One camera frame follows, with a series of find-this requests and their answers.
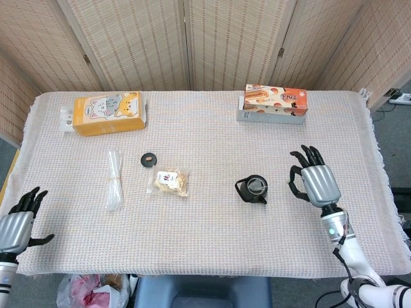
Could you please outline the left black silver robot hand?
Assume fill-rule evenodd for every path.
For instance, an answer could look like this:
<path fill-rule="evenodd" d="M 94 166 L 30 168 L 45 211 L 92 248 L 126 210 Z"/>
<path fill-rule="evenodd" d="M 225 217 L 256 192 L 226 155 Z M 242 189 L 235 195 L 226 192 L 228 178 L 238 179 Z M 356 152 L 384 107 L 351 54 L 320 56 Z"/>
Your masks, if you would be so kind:
<path fill-rule="evenodd" d="M 40 187 L 35 187 L 24 194 L 1 218 L 1 253 L 18 256 L 29 247 L 42 246 L 54 239 L 54 234 L 44 238 L 31 236 L 42 200 L 48 194 L 47 190 L 39 191 Z"/>

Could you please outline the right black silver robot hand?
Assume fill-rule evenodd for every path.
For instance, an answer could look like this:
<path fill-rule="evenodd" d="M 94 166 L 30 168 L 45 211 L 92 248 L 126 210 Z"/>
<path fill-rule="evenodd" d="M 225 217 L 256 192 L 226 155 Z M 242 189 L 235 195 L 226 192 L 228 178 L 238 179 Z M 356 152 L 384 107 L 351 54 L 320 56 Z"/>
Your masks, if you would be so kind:
<path fill-rule="evenodd" d="M 305 155 L 299 151 L 290 152 L 300 163 L 300 166 L 293 165 L 290 168 L 288 186 L 292 194 L 317 208 L 336 205 L 341 198 L 341 192 L 329 166 L 314 146 L 302 145 L 301 149 Z M 301 177 L 305 192 L 298 190 L 295 185 L 296 175 Z"/>

